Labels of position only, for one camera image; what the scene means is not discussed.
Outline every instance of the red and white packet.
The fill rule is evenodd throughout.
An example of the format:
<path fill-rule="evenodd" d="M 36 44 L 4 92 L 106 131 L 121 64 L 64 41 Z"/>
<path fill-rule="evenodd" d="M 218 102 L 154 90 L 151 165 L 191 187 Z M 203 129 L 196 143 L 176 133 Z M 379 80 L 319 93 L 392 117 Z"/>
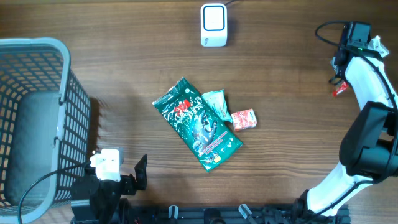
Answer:
<path fill-rule="evenodd" d="M 231 116 L 235 131 L 254 128 L 257 125 L 257 119 L 253 109 L 238 111 L 231 114 Z"/>

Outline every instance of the laundry basket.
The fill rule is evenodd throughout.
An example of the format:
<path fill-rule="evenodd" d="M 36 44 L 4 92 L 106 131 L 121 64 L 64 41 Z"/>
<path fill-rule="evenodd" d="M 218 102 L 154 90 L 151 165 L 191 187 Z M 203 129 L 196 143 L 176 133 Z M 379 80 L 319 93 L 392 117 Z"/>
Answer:
<path fill-rule="evenodd" d="M 0 223 L 17 223 L 22 194 L 43 175 L 86 161 L 90 100 L 52 38 L 0 40 Z M 36 185 L 22 206 L 31 222 L 70 202 L 83 168 Z"/>

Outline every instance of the green snack bag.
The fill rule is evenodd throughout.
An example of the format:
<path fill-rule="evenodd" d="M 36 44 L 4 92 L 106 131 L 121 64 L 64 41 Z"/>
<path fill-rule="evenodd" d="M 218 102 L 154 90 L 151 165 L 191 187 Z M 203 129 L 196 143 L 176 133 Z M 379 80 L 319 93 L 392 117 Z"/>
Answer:
<path fill-rule="evenodd" d="M 206 171 L 223 163 L 242 146 L 184 77 L 153 105 Z"/>

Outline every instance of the light blue packet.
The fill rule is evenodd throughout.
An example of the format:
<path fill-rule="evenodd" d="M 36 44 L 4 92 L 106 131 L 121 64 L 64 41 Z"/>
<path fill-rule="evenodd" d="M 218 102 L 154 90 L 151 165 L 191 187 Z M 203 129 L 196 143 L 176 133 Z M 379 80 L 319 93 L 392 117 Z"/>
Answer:
<path fill-rule="evenodd" d="M 207 105 L 217 114 L 217 116 L 223 121 L 229 121 L 232 123 L 232 117 L 226 108 L 226 102 L 224 97 L 224 90 L 211 91 L 204 93 L 201 96 Z"/>

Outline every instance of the wooden table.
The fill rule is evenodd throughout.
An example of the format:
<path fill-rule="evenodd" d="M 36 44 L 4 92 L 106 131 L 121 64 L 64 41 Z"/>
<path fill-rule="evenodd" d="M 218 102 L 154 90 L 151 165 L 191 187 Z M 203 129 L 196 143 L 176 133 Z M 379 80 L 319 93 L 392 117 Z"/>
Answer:
<path fill-rule="evenodd" d="M 353 91 L 334 98 L 335 48 L 314 36 L 335 19 L 373 25 L 391 55 L 396 85 L 394 1 L 250 1 L 228 8 L 228 46 L 200 44 L 201 1 L 0 6 L 0 36 L 55 37 L 94 98 L 91 148 L 125 148 L 124 174 L 148 154 L 148 187 L 132 204 L 291 203 L 338 162 L 340 141 L 359 113 Z M 338 41 L 341 26 L 322 31 Z M 244 146 L 207 173 L 152 106 L 182 76 L 202 93 L 224 89 L 228 108 L 253 108 L 258 125 L 236 133 Z M 398 180 L 349 201 L 353 223 L 396 223 Z M 69 223 L 70 206 L 36 223 Z"/>

